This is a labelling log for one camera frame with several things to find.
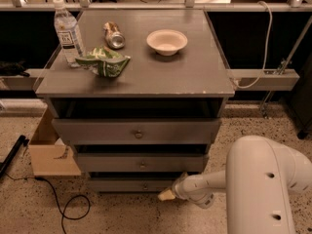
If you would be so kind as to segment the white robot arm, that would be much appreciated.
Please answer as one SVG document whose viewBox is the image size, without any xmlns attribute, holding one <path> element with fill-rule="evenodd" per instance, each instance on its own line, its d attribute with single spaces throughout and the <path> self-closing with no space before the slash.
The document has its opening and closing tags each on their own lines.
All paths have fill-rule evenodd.
<svg viewBox="0 0 312 234">
<path fill-rule="evenodd" d="M 158 198 L 206 209 L 216 192 L 224 192 L 228 234 L 295 234 L 289 194 L 311 185 L 305 155 L 264 136 L 243 136 L 232 144 L 223 171 L 182 174 Z"/>
</svg>

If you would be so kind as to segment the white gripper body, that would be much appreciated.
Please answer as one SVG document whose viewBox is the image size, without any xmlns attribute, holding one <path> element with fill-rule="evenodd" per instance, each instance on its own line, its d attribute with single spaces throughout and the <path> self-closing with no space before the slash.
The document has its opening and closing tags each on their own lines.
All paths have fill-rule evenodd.
<svg viewBox="0 0 312 234">
<path fill-rule="evenodd" d="M 178 199 L 188 200 L 190 196 L 191 183 L 189 176 L 179 177 L 172 185 L 172 191 Z"/>
</svg>

